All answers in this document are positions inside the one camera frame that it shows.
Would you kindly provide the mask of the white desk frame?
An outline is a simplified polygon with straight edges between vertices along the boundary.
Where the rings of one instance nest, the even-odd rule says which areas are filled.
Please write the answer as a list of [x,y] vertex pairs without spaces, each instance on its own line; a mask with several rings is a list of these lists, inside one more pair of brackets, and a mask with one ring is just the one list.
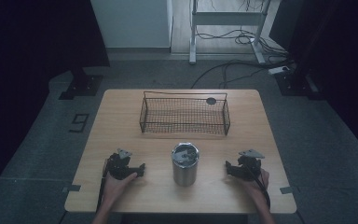
[[254,37],[251,39],[251,47],[259,64],[265,64],[265,58],[261,47],[261,33],[269,12],[271,0],[265,0],[260,11],[251,12],[208,12],[198,11],[198,0],[190,0],[190,28],[191,37],[189,40],[189,63],[197,62],[196,30],[198,26],[214,25],[244,25],[257,28]]

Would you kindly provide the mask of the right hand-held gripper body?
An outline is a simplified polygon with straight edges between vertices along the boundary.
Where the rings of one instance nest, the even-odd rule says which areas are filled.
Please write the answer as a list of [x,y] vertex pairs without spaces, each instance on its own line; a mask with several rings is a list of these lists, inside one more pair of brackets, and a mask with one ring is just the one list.
[[248,181],[258,178],[261,174],[261,160],[264,158],[263,154],[254,149],[241,151],[238,158],[238,177]]

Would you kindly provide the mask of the dark curtain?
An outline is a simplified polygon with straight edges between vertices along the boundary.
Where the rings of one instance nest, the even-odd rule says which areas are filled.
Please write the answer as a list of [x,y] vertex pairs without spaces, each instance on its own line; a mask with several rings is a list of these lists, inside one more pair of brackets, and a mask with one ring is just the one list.
[[358,0],[281,0],[269,37],[358,139]]
[[0,174],[45,103],[49,81],[108,64],[91,0],[0,0]]

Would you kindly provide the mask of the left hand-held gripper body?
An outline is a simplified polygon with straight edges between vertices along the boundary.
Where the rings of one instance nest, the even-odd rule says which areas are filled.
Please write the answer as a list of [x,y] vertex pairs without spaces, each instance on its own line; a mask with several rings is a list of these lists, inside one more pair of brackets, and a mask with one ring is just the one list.
[[140,168],[130,168],[131,153],[119,148],[117,153],[113,153],[106,161],[105,172],[113,178],[123,180],[131,174],[140,175]]

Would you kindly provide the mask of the person's right hand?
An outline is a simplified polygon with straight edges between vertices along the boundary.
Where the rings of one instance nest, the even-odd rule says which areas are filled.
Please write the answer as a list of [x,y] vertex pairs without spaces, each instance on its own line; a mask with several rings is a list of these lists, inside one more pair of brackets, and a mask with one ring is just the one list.
[[264,200],[265,202],[267,202],[264,192],[268,189],[269,172],[262,169],[261,174],[258,177],[258,181],[262,184],[263,188],[261,188],[255,180],[253,181],[241,180],[241,185],[244,191],[249,195],[249,197],[253,202],[256,200]]

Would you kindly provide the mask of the person's left hand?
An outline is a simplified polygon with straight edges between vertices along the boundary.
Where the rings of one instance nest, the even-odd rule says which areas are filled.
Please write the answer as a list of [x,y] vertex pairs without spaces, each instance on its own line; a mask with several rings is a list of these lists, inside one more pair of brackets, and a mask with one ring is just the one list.
[[102,206],[111,208],[115,201],[122,195],[125,188],[137,177],[136,173],[130,174],[122,180],[117,180],[108,174],[103,188]]

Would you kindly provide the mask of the black stand base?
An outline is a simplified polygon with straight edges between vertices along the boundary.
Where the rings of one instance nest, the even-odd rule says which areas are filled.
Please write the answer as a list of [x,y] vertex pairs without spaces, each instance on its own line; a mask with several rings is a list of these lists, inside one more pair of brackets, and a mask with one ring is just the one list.
[[102,75],[87,75],[82,67],[71,69],[73,80],[60,100],[73,100],[76,96],[95,96],[103,80]]
[[283,96],[304,96],[310,100],[323,100],[324,97],[309,75],[281,73],[274,76]]

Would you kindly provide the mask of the white power strip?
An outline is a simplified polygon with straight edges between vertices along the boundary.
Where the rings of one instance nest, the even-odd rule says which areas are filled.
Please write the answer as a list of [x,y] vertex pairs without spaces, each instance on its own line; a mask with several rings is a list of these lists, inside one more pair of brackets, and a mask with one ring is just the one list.
[[288,71],[290,71],[290,68],[288,66],[280,66],[280,67],[275,67],[275,68],[269,69],[268,74],[269,75],[277,75],[277,74],[285,73]]

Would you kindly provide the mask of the stainless steel cup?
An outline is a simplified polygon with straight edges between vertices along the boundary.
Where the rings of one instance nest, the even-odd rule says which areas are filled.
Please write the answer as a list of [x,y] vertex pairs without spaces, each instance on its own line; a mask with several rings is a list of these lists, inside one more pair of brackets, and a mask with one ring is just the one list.
[[189,142],[179,143],[172,150],[172,169],[174,182],[181,187],[189,187],[196,181],[199,150]]

